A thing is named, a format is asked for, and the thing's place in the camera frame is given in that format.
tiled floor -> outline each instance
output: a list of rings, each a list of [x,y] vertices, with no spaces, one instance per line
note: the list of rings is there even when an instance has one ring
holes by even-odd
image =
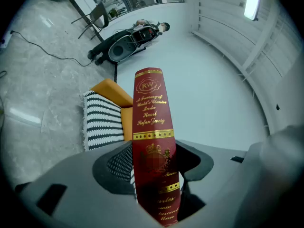
[[[28,0],[11,29],[59,57],[89,63],[88,50],[100,41],[90,40],[86,25],[71,24],[80,15],[68,1]],[[105,78],[114,78],[107,62],[81,67],[58,60],[14,34],[0,54],[0,95],[5,106],[1,136],[1,162],[12,184],[33,181],[60,160],[83,151],[83,103],[80,95]]]

book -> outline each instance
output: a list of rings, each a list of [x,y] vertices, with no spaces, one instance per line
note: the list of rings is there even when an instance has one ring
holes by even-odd
[[[179,172],[168,96],[162,70],[135,74],[133,165],[138,203],[165,227],[177,223]]]

